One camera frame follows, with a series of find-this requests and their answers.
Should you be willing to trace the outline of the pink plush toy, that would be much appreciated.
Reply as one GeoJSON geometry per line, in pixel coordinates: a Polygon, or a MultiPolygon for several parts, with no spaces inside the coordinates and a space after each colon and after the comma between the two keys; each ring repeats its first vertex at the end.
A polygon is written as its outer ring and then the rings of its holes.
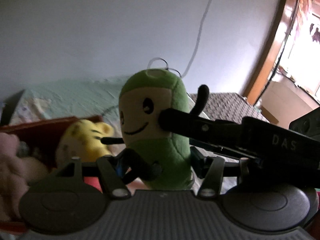
{"type": "Polygon", "coordinates": [[[28,155],[18,156],[21,142],[14,134],[1,133],[1,221],[20,217],[19,203],[36,183],[48,175],[47,167],[28,155]]]}

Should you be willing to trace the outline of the patterned dark blanket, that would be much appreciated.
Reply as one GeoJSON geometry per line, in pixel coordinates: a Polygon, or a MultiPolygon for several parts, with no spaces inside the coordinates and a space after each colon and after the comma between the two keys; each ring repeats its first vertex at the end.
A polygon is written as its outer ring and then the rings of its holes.
{"type": "Polygon", "coordinates": [[[268,120],[237,93],[210,93],[200,117],[210,120],[227,120],[240,124],[243,117],[268,120]]]}

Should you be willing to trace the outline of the green pea plush toy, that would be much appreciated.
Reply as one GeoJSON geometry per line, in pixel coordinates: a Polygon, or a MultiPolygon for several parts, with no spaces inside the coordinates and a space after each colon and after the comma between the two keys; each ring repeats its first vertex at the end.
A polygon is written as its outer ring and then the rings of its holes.
{"type": "Polygon", "coordinates": [[[158,116],[173,108],[198,116],[209,95],[199,88],[196,103],[189,108],[188,96],[180,77],[164,69],[146,69],[131,76],[119,95],[121,139],[104,137],[103,144],[124,143],[138,157],[133,170],[152,190],[188,190],[194,183],[190,164],[189,139],[162,131],[158,116]]]}

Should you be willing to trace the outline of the yellow tiger plush toy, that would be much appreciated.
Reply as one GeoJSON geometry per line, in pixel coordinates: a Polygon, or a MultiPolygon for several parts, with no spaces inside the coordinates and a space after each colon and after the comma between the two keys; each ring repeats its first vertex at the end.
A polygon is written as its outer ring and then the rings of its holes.
{"type": "Polygon", "coordinates": [[[71,124],[61,137],[57,148],[57,165],[63,165],[72,157],[79,157],[83,162],[95,162],[104,155],[111,155],[112,152],[101,139],[113,135],[113,127],[105,122],[81,119],[71,124]]]}

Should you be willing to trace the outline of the brown window frame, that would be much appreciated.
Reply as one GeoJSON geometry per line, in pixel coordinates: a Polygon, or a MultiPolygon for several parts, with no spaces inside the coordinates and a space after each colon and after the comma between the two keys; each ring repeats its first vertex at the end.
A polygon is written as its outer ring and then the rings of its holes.
{"type": "Polygon", "coordinates": [[[274,64],[294,23],[298,3],[299,0],[279,0],[269,35],[243,92],[243,96],[252,105],[258,102],[276,71],[274,64]]]}

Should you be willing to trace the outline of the red cardboard box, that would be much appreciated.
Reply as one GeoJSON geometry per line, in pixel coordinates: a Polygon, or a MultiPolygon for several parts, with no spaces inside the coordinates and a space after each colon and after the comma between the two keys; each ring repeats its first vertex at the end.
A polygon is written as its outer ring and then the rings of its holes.
{"type": "MultiPolygon", "coordinates": [[[[1,133],[18,136],[21,145],[18,156],[38,159],[48,169],[48,175],[36,183],[19,203],[20,217],[1,221],[1,230],[20,235],[33,230],[47,235],[64,235],[84,229],[103,213],[106,202],[99,188],[95,162],[83,162],[72,157],[61,166],[56,151],[61,137],[76,117],[5,126],[1,133]]],[[[98,115],[87,118],[103,122],[98,115]]]]}

